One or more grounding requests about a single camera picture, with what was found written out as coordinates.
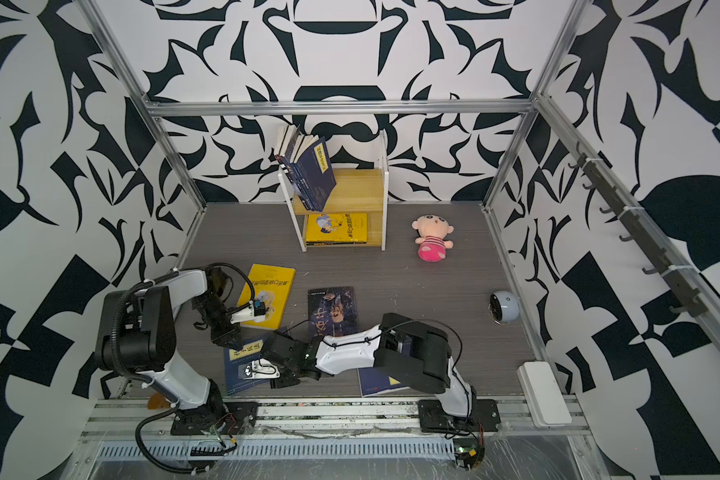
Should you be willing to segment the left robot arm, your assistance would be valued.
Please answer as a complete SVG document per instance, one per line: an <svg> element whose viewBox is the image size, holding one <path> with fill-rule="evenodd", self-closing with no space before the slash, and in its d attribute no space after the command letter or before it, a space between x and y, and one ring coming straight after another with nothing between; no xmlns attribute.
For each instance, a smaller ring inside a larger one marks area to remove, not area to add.
<svg viewBox="0 0 720 480"><path fill-rule="evenodd" d="M232 285L233 265L214 262L188 270L172 269L146 279L127 290L106 295L98 327L94 360L103 370L152 388L169 403L168 410L137 424L135 442L144 458L155 467L176 475L200 476L211 464L171 465L159 460L146 446L142 430L148 424L173 417L180 433L221 435L233 420L218 385L199 374L177 350L175 321L185 304L199 312L200 326L211 333L213 344L232 350L242 347L241 326L266 318L267 308L258 300L251 280L245 283L249 299L228 307L222 298Z"/></svg>

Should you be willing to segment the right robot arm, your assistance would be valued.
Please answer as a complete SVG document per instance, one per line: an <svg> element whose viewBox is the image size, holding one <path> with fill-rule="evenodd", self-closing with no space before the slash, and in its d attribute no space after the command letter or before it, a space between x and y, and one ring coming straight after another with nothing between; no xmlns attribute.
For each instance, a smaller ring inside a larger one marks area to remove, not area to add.
<svg viewBox="0 0 720 480"><path fill-rule="evenodd" d="M341 337L316 336L308 342L276 332L266 340L261 358L279 377L273 389L319 380L347 370L373 368L416 391L432 394L443 412L466 420L476 394L457 370L448 333L425 322L386 313L372 328Z"/></svg>

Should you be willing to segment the purple book orange calligraphy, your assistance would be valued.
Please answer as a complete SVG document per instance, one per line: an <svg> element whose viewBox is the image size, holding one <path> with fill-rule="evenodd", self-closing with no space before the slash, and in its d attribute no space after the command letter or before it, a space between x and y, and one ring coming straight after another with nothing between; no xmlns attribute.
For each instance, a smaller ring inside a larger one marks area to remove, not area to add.
<svg viewBox="0 0 720 480"><path fill-rule="evenodd" d="M297 126L292 125L292 135L287 147L287 151L279 163L280 168L285 172L290 172L290 164L293 155L293 151L296 148L296 143L300 139L300 131Z"/></svg>

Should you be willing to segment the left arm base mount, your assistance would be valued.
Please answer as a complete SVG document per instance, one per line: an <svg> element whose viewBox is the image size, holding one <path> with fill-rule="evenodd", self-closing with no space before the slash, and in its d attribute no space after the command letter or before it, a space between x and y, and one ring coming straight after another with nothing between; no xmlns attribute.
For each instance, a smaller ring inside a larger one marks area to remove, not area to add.
<svg viewBox="0 0 720 480"><path fill-rule="evenodd" d="M257 421L259 403L254 401L225 402L224 407L198 407L179 410L170 434L191 436L209 433L214 427L219 433L234 436L250 431Z"/></svg>

